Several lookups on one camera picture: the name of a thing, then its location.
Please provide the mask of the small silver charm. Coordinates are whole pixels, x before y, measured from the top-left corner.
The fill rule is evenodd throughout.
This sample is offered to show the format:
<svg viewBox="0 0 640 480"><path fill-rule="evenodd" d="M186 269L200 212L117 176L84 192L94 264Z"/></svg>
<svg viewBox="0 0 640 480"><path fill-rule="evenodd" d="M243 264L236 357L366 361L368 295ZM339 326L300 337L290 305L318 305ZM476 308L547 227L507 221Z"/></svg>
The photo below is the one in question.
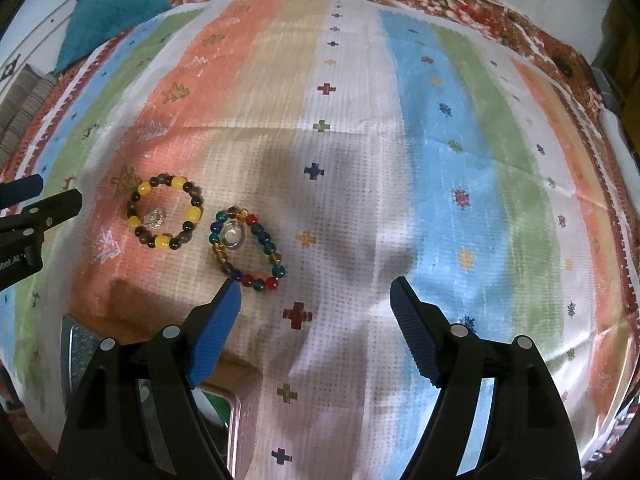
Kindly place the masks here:
<svg viewBox="0 0 640 480"><path fill-rule="evenodd" d="M155 207L142 217L142 226L145 229L157 230L159 229L166 219L166 212L163 208Z"/></svg>

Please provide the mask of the green jade bangle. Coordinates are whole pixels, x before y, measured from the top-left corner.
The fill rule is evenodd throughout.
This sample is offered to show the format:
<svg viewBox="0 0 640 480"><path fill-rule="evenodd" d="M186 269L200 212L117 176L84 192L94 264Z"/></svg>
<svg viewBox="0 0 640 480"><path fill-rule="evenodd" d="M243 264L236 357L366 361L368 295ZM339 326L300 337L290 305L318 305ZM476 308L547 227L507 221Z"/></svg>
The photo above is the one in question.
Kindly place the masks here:
<svg viewBox="0 0 640 480"><path fill-rule="evenodd" d="M213 425L229 428L231 422L231 404L223 396L203 390L201 412Z"/></svg>

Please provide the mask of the silver metal jewelry box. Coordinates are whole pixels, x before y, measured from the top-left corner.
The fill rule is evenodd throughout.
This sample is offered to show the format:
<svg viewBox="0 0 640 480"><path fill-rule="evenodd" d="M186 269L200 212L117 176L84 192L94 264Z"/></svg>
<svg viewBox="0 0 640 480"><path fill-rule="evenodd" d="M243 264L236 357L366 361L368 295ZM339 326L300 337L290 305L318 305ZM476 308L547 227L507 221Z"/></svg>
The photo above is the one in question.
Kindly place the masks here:
<svg viewBox="0 0 640 480"><path fill-rule="evenodd" d="M92 359L93 353L99 347L102 337L96 335L85 326L82 326L70 314L62 317L61 322L61 385L65 414L68 414L72 406L75 393L81 379ZM158 419L155 401L152 396L149 379L138 380L140 404L148 432L150 445L154 453L157 466L164 471L173 474L175 468L170 462L170 457L164 441L160 420ZM203 406L202 391L206 390L223 396L231 404L231 422L229 428L218 427L211 424L201 412ZM232 399L232 395L223 388L202 382L200 388L192 392L196 407L204 418L205 428L209 437L213 440L221 459L226 463L228 471L235 479L244 479L247 472L247 462L241 454L240 439L240 408L238 402Z"/></svg>

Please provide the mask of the brown striped cushion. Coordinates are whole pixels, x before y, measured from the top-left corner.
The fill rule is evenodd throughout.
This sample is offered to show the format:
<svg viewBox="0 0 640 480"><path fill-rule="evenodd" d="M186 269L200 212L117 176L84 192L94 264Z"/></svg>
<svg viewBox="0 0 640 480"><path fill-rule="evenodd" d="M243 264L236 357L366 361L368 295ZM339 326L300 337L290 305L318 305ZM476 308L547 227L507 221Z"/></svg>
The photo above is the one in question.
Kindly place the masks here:
<svg viewBox="0 0 640 480"><path fill-rule="evenodd" d="M1 102L1 169L12 159L58 78L26 65Z"/></svg>

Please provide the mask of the teal cloth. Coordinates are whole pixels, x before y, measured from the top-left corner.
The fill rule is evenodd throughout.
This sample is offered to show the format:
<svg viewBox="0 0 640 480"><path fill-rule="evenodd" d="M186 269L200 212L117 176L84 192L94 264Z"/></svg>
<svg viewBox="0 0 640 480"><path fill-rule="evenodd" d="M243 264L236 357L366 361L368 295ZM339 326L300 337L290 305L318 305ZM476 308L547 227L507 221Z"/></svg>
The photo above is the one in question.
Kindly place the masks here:
<svg viewBox="0 0 640 480"><path fill-rule="evenodd" d="M53 73L61 75L107 40L170 8L168 0L77 0Z"/></svg>

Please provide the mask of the colourful striped blanket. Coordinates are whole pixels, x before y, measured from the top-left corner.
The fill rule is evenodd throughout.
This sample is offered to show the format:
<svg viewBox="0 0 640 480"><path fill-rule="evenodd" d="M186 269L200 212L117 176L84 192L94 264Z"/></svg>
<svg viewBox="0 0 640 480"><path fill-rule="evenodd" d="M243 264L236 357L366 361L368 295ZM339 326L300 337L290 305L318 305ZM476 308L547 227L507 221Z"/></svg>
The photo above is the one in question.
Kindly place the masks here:
<svg viewBox="0 0 640 480"><path fill-rule="evenodd" d="M362 0L214 0L94 50L2 176L77 188L43 269L1 298L1 354L50 445L61 322L123 342L224 277L217 212L254 214L285 277L244 292L230 356L262 376L253 479L391 479L437 392L390 283L478 336L536 342L586 457L638 358L636 214L608 129L521 55ZM166 219L145 229L155 207Z"/></svg>

